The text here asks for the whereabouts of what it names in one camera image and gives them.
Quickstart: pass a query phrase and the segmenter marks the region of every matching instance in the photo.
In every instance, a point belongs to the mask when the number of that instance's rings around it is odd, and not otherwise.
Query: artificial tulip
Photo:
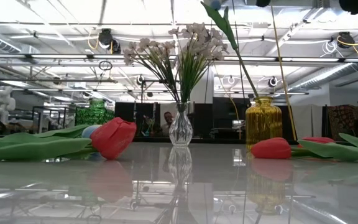
[[[92,146],[106,159],[115,159],[132,142],[136,124],[114,118],[96,129],[90,136]]]
[[[272,138],[254,144],[251,153],[261,159],[288,159],[291,158],[291,146],[284,138]]]

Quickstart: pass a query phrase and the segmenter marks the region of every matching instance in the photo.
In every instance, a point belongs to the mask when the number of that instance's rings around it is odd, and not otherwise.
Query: glass vase
[[[262,140],[282,137],[283,121],[280,108],[272,105],[273,98],[261,96],[246,111],[246,146],[250,152],[252,146]]]
[[[169,129],[169,138],[174,146],[188,146],[193,137],[193,127],[187,117],[187,103],[177,103],[177,113]]]

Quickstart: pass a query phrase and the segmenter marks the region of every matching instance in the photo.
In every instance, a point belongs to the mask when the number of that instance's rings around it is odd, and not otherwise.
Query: ceiling
[[[352,16],[340,9],[316,9],[307,1],[299,1],[298,6],[283,7],[281,1],[274,9],[278,38],[285,38],[280,43],[280,53],[285,57],[347,57],[354,54],[354,49],[332,50],[326,54],[327,41],[338,36],[341,31],[348,31],[358,43],[358,15]],[[21,0],[0,0],[0,37],[14,45],[29,45],[41,54],[109,54],[101,47],[92,49],[94,38],[102,28],[112,29],[122,50],[129,41],[148,37],[156,40],[174,40],[168,30],[173,27],[185,27],[193,22],[211,24],[199,0],[28,0],[27,6]],[[243,56],[277,56],[275,50],[274,29],[269,7],[246,6],[243,1],[235,1],[236,13],[229,12],[231,24],[237,24],[239,49]],[[84,81],[95,79],[95,74],[103,79],[113,79],[117,83],[86,83],[86,88],[99,90],[137,90],[136,78],[142,74],[145,79],[156,80],[152,73],[139,65],[125,66],[122,62],[111,60],[114,67],[107,72],[98,68],[98,60],[39,60],[33,66],[37,78],[71,78]],[[8,66],[21,75],[30,75],[31,65],[20,60],[0,59],[0,64]],[[331,65],[285,64],[283,74],[289,84],[301,80],[322,67]],[[267,86],[266,79],[271,76],[281,80],[280,67],[277,63],[253,63],[247,66],[252,81],[258,90],[275,91]],[[213,68],[214,88],[222,90],[219,79],[226,90],[241,90],[241,74],[238,63],[220,62]],[[244,90],[251,87],[243,77]],[[43,83],[47,88],[71,87],[68,83],[56,86]],[[154,83],[149,90],[163,90],[162,84]],[[140,98],[140,93],[103,93],[114,101],[133,101]],[[169,93],[161,93],[150,100],[171,100]]]

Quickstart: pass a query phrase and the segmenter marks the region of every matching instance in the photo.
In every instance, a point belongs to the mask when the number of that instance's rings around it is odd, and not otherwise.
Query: white flower
[[[166,41],[164,44],[162,44],[162,47],[165,47],[166,49],[174,49],[175,41],[173,42]]]
[[[139,43],[139,47],[146,49],[150,44],[150,39],[149,38],[141,38],[140,43]]]
[[[151,46],[151,47],[156,47],[158,45],[159,45],[159,43],[154,40],[150,41],[150,43],[149,43],[149,46]]]
[[[222,51],[229,54],[229,52],[227,51],[227,44],[222,45]]]
[[[181,33],[182,33],[184,38],[192,38],[192,36],[193,36],[193,34],[188,32],[186,29],[182,29]]]
[[[222,45],[223,45],[223,42],[222,42],[222,40],[213,38],[213,39],[212,39],[212,44],[215,45],[215,46],[222,46]]]
[[[131,60],[130,58],[124,58],[124,62],[126,65],[132,65],[134,63],[134,61]]]
[[[186,25],[187,32],[194,33],[193,26],[191,24]]]
[[[179,33],[179,30],[178,29],[172,29],[172,30],[168,31],[168,33],[171,34],[171,35],[173,35],[173,34],[177,35]]]
[[[129,49],[135,50],[136,49],[136,43],[135,42],[130,42],[129,43]]]
[[[222,35],[215,28],[211,29],[212,36],[218,40],[222,39]]]
[[[212,56],[214,59],[216,60],[224,60],[223,54],[222,52],[219,52],[217,50],[215,50],[214,52],[212,52]]]

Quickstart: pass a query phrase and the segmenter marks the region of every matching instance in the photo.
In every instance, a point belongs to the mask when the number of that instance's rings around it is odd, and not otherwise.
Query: flower bouquet
[[[206,29],[205,25],[194,23],[186,29],[179,28],[168,32],[177,39],[182,36],[188,42],[160,43],[148,38],[140,40],[139,45],[129,43],[124,51],[127,65],[134,62],[149,69],[163,83],[177,103],[177,115],[170,126],[170,139],[174,145],[188,145],[193,136],[193,129],[186,115],[190,93],[201,80],[214,60],[223,60],[227,44],[223,44],[222,35],[215,29]]]

